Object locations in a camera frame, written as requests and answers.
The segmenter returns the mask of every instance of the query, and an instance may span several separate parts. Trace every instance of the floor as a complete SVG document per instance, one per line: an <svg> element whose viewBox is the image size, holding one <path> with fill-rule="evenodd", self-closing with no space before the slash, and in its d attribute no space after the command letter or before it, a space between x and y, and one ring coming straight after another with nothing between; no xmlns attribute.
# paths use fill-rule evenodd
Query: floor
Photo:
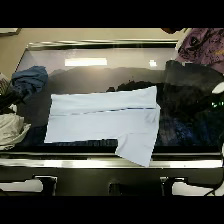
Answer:
<svg viewBox="0 0 224 224"><path fill-rule="evenodd" d="M22 28L15 36L0 37L0 72L11 77L28 43L62 40L179 39L160 28Z"/></svg>

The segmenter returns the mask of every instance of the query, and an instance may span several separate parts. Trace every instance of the purple patterned cloth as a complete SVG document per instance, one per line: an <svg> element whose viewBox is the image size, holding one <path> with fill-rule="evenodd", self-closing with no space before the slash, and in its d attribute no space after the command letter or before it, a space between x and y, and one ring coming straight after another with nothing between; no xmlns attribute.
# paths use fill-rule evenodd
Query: purple patterned cloth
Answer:
<svg viewBox="0 0 224 224"><path fill-rule="evenodd" d="M193 28L178 50L177 61L204 64L224 73L224 28Z"/></svg>

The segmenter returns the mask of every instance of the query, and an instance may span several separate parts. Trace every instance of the gray cloth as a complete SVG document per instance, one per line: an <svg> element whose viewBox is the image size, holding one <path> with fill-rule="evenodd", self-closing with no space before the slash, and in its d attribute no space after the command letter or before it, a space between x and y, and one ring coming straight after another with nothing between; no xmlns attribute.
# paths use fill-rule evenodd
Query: gray cloth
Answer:
<svg viewBox="0 0 224 224"><path fill-rule="evenodd" d="M45 67L33 66L27 70L12 74L12 90L17 92L23 100L42 90L48 80Z"/></svg>

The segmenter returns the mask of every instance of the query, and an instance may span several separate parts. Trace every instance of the black cable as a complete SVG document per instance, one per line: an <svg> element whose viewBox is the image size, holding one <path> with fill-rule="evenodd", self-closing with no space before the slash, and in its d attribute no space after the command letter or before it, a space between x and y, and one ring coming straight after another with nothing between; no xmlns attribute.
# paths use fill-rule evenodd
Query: black cable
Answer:
<svg viewBox="0 0 224 224"><path fill-rule="evenodd" d="M213 188L211 191L206 193L204 196L208 196L209 194L212 194L212 193L214 194L215 191L218 190L222 186L223 182L224 182L224 158L222 155L222 180L215 188Z"/></svg>
<svg viewBox="0 0 224 224"><path fill-rule="evenodd" d="M0 188L0 192L2 192L5 196L9 196L5 191Z"/></svg>

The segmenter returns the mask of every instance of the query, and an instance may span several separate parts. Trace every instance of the glass tabletop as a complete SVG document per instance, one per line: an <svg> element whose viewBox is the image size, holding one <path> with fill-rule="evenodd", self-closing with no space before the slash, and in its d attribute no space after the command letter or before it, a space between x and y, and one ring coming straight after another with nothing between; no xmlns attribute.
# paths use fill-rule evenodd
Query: glass tabletop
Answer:
<svg viewBox="0 0 224 224"><path fill-rule="evenodd" d="M51 94L131 91L156 85L161 112L154 152L218 151L224 135L224 95L212 94L212 90L224 77L204 65L173 61L174 47L175 42L169 41L30 45L17 71L45 66L49 79L40 93L18 107L18 115L32 124L18 146L49 145L44 138ZM114 151L117 141L50 145Z"/></svg>

